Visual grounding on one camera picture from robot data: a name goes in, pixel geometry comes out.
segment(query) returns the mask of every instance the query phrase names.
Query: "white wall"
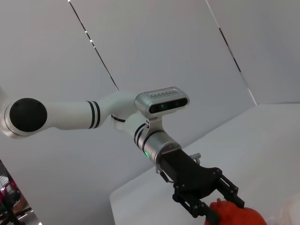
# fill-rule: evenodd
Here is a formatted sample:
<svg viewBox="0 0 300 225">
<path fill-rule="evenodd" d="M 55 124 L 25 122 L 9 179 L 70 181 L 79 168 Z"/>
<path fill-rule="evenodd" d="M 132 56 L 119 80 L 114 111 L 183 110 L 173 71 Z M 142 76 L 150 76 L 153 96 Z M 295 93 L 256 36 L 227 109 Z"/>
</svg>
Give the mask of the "white wall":
<svg viewBox="0 0 300 225">
<path fill-rule="evenodd" d="M 300 1 L 209 3 L 256 101 L 300 102 Z"/>
<path fill-rule="evenodd" d="M 127 3 L 74 0 L 121 90 L 176 85 L 190 96 L 164 121 L 180 144 L 253 105 L 205 4 Z M 67 0 L 3 0 L 0 21 L 0 86 L 9 98 L 97 100 L 115 91 Z M 113 224 L 109 194 L 151 166 L 109 122 L 0 142 L 1 160 L 44 225 Z"/>
</svg>

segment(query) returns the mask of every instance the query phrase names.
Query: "robotic arm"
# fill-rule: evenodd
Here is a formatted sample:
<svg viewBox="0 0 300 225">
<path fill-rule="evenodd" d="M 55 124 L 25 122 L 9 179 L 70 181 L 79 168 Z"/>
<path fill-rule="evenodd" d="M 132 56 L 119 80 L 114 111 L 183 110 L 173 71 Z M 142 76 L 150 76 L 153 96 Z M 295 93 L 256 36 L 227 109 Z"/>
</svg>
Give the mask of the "robotic arm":
<svg viewBox="0 0 300 225">
<path fill-rule="evenodd" d="M 217 225 L 218 215 L 200 199 L 218 190 L 226 200 L 243 208 L 238 188 L 219 168 L 200 166 L 200 154 L 188 156 L 163 129 L 162 116 L 187 107 L 188 96 L 171 87 L 141 93 L 118 91 L 100 101 L 43 104 L 23 98 L 0 113 L 1 129 L 12 138 L 27 137 L 50 127 L 62 130 L 100 127 L 111 115 L 112 125 L 128 133 L 154 163 L 162 178 L 173 183 L 173 200 L 193 217 L 206 216 Z"/>
</svg>

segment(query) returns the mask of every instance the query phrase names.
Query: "white table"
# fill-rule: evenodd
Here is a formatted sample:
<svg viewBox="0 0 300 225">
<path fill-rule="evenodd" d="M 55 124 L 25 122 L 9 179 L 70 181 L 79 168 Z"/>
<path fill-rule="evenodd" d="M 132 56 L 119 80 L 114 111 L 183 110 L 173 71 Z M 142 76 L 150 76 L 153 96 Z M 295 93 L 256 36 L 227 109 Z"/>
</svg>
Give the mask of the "white table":
<svg viewBox="0 0 300 225">
<path fill-rule="evenodd" d="M 247 207 L 265 218 L 300 192 L 300 104 L 258 105 L 186 147 L 201 165 L 219 167 Z M 173 187 L 152 168 L 111 194 L 116 225 L 201 225 L 172 200 Z M 209 205 L 221 194 L 204 201 Z"/>
</svg>

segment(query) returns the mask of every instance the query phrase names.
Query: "orange object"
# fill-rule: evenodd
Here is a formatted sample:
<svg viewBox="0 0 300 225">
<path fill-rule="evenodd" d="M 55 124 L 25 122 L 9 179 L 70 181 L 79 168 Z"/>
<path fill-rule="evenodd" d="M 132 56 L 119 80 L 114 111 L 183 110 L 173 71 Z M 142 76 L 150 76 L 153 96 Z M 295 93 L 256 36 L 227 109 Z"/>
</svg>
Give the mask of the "orange object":
<svg viewBox="0 0 300 225">
<path fill-rule="evenodd" d="M 267 225 L 257 211 L 250 208 L 240 209 L 232 202 L 218 199 L 210 204 L 210 208 L 220 217 L 218 225 Z"/>
</svg>

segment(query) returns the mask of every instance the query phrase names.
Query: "black joint cap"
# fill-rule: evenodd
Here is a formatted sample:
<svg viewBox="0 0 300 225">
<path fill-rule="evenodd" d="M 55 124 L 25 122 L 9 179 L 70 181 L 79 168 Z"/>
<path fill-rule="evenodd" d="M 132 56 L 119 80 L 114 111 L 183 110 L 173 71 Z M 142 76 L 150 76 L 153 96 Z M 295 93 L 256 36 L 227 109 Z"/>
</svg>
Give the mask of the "black joint cap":
<svg viewBox="0 0 300 225">
<path fill-rule="evenodd" d="M 33 132 L 46 123 L 47 110 L 33 98 L 22 98 L 11 106 L 9 116 L 14 127 L 24 132 Z"/>
</svg>

